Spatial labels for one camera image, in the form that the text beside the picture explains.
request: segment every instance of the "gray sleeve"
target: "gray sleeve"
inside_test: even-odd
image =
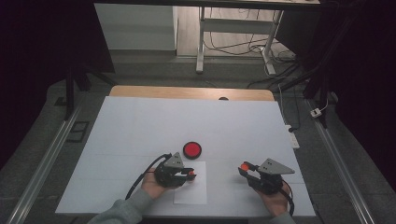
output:
[[[142,220],[142,213],[154,202],[142,189],[138,189],[128,200],[116,200],[107,211],[90,220],[89,224],[135,224]]]
[[[295,224],[288,212],[283,213],[270,220],[270,224]]]

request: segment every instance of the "small black object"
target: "small black object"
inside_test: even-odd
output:
[[[188,142],[183,147],[183,154],[189,160],[195,160],[201,156],[202,147],[196,142]]]

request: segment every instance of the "dark background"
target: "dark background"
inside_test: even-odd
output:
[[[93,3],[0,1],[0,146],[6,164],[35,122],[50,85],[71,69],[114,72]]]
[[[393,1],[367,1],[332,57],[336,112],[396,190],[396,17]]]

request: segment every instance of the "human hand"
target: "human hand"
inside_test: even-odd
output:
[[[152,199],[158,199],[167,190],[175,188],[164,188],[163,186],[159,185],[155,179],[154,170],[155,168],[151,168],[145,174],[141,189],[147,192]]]
[[[284,181],[282,189],[287,194],[290,194],[291,192],[291,189]],[[277,192],[275,194],[266,195],[258,190],[256,190],[256,192],[260,195],[262,202],[273,217],[277,217],[285,212],[288,212],[288,199],[286,199],[282,193]]]

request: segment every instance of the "white table surface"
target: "white table surface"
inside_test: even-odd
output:
[[[108,96],[58,205],[58,214],[97,214],[126,193],[164,153],[190,141],[203,149],[206,204],[174,203],[167,191],[151,217],[266,217],[257,193],[237,167],[267,158],[295,170],[283,175],[294,193],[295,216],[314,216],[277,102]],[[183,161],[189,161],[182,155]]]

